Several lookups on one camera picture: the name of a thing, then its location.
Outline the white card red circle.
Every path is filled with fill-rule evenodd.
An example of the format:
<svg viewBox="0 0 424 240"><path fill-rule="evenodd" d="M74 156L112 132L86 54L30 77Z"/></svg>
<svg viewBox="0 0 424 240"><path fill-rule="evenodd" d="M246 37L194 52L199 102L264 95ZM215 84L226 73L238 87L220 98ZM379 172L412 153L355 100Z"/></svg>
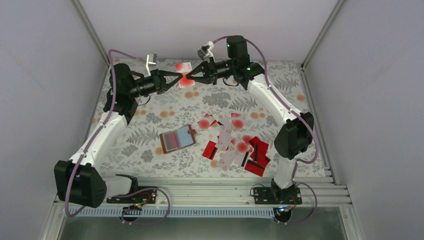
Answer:
<svg viewBox="0 0 424 240"><path fill-rule="evenodd" d="M237 154L245 154L251 151L251 145L246 143L243 139L237 138L234 142L234 149Z"/></svg>
<svg viewBox="0 0 424 240"><path fill-rule="evenodd" d="M198 126L202 130L207 130L210 126L218 121L211 115L206 113L203 118L198 122Z"/></svg>
<svg viewBox="0 0 424 240"><path fill-rule="evenodd" d="M233 129L242 129L244 127L244 116L240 113L231 113L231 126Z"/></svg>
<svg viewBox="0 0 424 240"><path fill-rule="evenodd" d="M188 79L187 74L191 72L192 64L190 62L181 62L175 65L175 69L178 73L182 74L182 78L178 81L178 85L180 88L188 88L195 85L195 81Z"/></svg>

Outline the white card red circle top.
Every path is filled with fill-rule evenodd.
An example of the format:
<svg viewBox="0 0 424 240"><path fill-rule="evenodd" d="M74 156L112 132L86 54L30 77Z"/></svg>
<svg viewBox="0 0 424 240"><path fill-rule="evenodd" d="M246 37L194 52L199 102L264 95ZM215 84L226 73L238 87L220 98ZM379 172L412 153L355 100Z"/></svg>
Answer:
<svg viewBox="0 0 424 240"><path fill-rule="evenodd" d="M207 130L210 126L218 121L211 115L206 113L203 118L198 122L198 126L202 130Z"/></svg>

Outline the brown leather card holder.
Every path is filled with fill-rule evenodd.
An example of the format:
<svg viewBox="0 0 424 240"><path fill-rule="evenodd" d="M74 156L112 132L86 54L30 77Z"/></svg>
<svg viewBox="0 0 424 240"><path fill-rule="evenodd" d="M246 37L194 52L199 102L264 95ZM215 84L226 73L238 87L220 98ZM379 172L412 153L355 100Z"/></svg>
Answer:
<svg viewBox="0 0 424 240"><path fill-rule="evenodd" d="M194 145L196 134L196 130L190 124L161 133L159 138L163 153L168 154Z"/></svg>

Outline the red card with gold logo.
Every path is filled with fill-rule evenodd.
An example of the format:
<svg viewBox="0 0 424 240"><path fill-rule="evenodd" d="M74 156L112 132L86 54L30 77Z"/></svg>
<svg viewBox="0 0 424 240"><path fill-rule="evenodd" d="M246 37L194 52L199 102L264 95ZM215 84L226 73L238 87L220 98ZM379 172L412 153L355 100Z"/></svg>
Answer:
<svg viewBox="0 0 424 240"><path fill-rule="evenodd" d="M178 137L175 131L169 131L169 132L163 133L162 140L163 140L164 148L167 152L170 152L179 148Z"/></svg>

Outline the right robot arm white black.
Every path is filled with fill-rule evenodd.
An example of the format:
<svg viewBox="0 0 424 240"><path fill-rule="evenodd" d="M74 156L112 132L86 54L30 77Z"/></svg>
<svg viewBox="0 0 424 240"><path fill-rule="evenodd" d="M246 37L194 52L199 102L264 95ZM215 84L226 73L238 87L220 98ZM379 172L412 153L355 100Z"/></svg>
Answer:
<svg viewBox="0 0 424 240"><path fill-rule="evenodd" d="M197 51L202 60L187 78L202 84L216 84L219 79L233 77L246 91L264 104L280 124L274 147L282 157L277 172L267 188L270 202L275 204L301 204L300 183L295 181L299 163L312 164L319 156L319 144L314 133L314 116L302 112L290 103L269 80L267 61L263 65L250 59L248 45L256 45L241 35L223 36L226 41L227 60L215 61L213 49L220 39L209 41Z"/></svg>

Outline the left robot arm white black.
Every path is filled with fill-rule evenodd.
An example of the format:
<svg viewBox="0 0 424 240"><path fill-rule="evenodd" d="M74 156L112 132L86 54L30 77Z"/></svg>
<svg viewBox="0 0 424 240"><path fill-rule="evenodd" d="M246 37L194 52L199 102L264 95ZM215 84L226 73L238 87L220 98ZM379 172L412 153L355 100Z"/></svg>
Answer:
<svg viewBox="0 0 424 240"><path fill-rule="evenodd" d="M137 180L125 174L103 177L99 173L100 166L117 137L134 117L139 106L137 99L162 94L182 77L182 73L159 69L144 76L124 63L112 66L111 89L95 130L69 160L60 160L54 166L58 198L91 208L97 208L105 199L115 196L128 203L134 202L140 191L136 186Z"/></svg>

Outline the red card black stripe left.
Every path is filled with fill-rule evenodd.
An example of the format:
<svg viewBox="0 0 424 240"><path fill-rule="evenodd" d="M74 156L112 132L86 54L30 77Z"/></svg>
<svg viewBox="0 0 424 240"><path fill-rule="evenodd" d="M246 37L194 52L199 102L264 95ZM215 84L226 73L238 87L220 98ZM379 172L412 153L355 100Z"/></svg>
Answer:
<svg viewBox="0 0 424 240"><path fill-rule="evenodd" d="M209 160L213 160L217 151L218 148L216 147L216 143L213 141L209 141L202 153L202 156Z"/></svg>

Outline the white card pale pattern bottom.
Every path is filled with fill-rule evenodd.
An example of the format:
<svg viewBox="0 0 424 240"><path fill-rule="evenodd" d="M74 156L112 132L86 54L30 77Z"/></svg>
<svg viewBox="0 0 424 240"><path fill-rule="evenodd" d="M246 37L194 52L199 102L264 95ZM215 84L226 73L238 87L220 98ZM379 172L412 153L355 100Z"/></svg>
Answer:
<svg viewBox="0 0 424 240"><path fill-rule="evenodd" d="M236 158L237 151L235 149L228 149L218 162L218 167L222 170L228 170L234 159Z"/></svg>

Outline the white card black stripe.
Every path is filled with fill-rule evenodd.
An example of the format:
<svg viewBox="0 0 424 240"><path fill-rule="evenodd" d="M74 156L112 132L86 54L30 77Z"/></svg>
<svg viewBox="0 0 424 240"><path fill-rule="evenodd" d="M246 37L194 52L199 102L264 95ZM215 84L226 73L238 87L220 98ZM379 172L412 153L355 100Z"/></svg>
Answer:
<svg viewBox="0 0 424 240"><path fill-rule="evenodd" d="M235 157L235 159L234 159L234 161L233 161L233 163L235 164L235 165L237 165L237 166L239 166L239 167L244 167L245 166L245 164L246 164L246 161L247 161L247 159L248 159L248 157L250 156L250 152L248 152L248 151L246 151L246 152L244 152L244 153L240 153L240 154L238 154L236 157Z"/></svg>

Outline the dark red card right upper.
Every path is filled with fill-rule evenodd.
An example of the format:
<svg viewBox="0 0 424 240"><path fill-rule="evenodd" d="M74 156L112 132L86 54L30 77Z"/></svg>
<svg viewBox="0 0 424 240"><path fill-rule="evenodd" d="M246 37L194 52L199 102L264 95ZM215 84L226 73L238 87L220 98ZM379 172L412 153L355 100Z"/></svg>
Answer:
<svg viewBox="0 0 424 240"><path fill-rule="evenodd" d="M257 136L251 138L248 143L252 146L253 152L251 154L251 158L255 162L259 162L266 158L266 153L269 148L269 144L260 140Z"/></svg>

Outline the dark red card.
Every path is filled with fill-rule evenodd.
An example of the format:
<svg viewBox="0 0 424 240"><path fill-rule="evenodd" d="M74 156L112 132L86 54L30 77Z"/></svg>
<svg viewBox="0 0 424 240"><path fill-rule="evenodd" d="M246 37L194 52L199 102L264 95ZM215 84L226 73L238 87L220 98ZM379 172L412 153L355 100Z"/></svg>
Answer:
<svg viewBox="0 0 424 240"><path fill-rule="evenodd" d="M248 160L245 165L244 169L250 173L253 173L259 177L262 177L264 175L265 169L267 165L269 164L270 159L266 158L263 162L256 162L253 160Z"/></svg>
<svg viewBox="0 0 424 240"><path fill-rule="evenodd" d="M259 162L266 158L266 153L269 148L269 144L260 140L257 136L251 138L248 143L252 146L253 152L251 154L251 158L255 162Z"/></svg>

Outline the dark red card bottom right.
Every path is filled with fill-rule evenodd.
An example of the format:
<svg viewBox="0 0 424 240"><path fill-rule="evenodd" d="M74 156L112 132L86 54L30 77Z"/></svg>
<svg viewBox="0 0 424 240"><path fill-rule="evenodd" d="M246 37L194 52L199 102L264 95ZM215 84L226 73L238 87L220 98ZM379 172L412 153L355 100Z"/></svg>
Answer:
<svg viewBox="0 0 424 240"><path fill-rule="evenodd" d="M262 177L264 175L265 169L267 165L269 164L270 159L266 158L263 162L256 162L253 160L248 160L245 165L244 169L250 173L253 173L259 177Z"/></svg>

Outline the floral patterned table mat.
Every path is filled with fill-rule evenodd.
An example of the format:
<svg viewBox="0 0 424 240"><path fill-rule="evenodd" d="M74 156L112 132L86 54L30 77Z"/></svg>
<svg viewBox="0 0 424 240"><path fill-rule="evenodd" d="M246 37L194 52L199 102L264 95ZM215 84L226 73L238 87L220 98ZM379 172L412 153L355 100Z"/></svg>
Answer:
<svg viewBox="0 0 424 240"><path fill-rule="evenodd" d="M136 177L178 178L253 178L255 174L232 164L228 170L220 169L223 152L213 160L202 156L209 141L216 141L220 126L215 123L200 129L198 122L205 114L218 119L231 120L231 113L244 116L244 126L234 129L232 136L249 140L258 137L269 144L270 163L264 177L273 177L281 156L274 147L279 131L277 121L268 108L233 79L216 85L196 83L180 88L174 86L164 94L142 98L134 117L116 139L101 164L103 176L127 174ZM163 153L159 135L190 124L196 129L196 143L171 153Z"/></svg>

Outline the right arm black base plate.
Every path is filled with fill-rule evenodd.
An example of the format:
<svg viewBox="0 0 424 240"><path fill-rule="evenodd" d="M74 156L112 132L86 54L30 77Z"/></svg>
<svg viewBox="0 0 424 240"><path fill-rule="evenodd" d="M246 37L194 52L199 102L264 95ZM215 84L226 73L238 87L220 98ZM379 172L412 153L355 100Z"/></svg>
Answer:
<svg viewBox="0 0 424 240"><path fill-rule="evenodd" d="M302 194L299 187L279 189L272 187L254 187L253 197L256 205L301 205Z"/></svg>

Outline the aluminium rail frame front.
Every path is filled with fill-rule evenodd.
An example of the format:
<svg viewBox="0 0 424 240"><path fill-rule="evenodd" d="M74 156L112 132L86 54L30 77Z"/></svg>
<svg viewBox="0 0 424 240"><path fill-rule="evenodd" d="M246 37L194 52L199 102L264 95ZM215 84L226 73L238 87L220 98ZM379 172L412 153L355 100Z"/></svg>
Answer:
<svg viewBox="0 0 424 240"><path fill-rule="evenodd" d="M140 182L160 188L155 204L166 207L163 217L138 217L159 224L133 226L118 217L67 218L64 204L56 199L41 238L43 240L361 240L362 232L348 188L330 176L301 177L302 204L292 212L290 225L273 218L168 217L171 207L273 208L257 205L253 186L269 178L142 177Z"/></svg>

